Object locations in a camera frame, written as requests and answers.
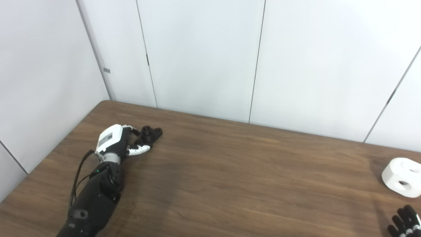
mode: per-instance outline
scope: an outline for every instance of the white hexagonal block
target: white hexagonal block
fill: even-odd
[[[384,169],[381,177],[386,186],[405,196],[421,195],[421,164],[408,158],[394,158]]]

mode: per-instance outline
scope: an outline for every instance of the black forearm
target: black forearm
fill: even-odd
[[[123,188],[120,165],[103,162],[95,168],[71,205],[57,237],[94,237],[110,219]]]

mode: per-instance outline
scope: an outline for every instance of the wire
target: wire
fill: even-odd
[[[73,193],[73,198],[74,199],[76,199],[76,190],[77,190],[77,188],[79,187],[79,184],[82,182],[82,181],[84,181],[87,177],[89,177],[90,176],[90,174],[89,175],[87,175],[87,176],[85,176],[85,177],[83,177],[78,183],[77,183],[77,185],[76,185],[76,188],[75,188],[75,192]]]
[[[75,176],[75,180],[73,181],[73,187],[72,187],[72,192],[70,192],[70,199],[69,199],[69,209],[73,204],[73,197],[75,196],[75,192],[76,192],[76,183],[77,183],[77,179],[79,178],[79,174],[80,174],[80,170],[82,169],[83,163],[85,162],[85,160],[94,153],[93,150],[89,150],[82,158],[82,160],[80,161],[79,167],[77,169],[76,172],[76,176]]]

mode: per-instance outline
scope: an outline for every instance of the brown wooden tabletop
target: brown wooden tabletop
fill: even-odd
[[[113,124],[164,135],[123,163],[122,198],[98,236],[376,237],[397,208],[421,211],[380,178],[390,159],[420,153],[104,101],[0,204],[0,236],[55,236],[82,156]]]

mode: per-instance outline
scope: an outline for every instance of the white wall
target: white wall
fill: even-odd
[[[250,123],[362,142],[421,44],[419,9],[267,0]]]
[[[75,1],[2,0],[0,38],[0,140],[31,172],[109,97]]]
[[[138,0],[158,108],[248,122],[263,0]]]
[[[360,142],[421,44],[417,0],[267,0],[256,68],[264,0],[79,2],[119,101]]]
[[[406,73],[367,143],[421,152],[421,55]]]
[[[13,157],[0,144],[0,202],[26,177]]]
[[[136,0],[77,0],[113,100],[156,107]]]

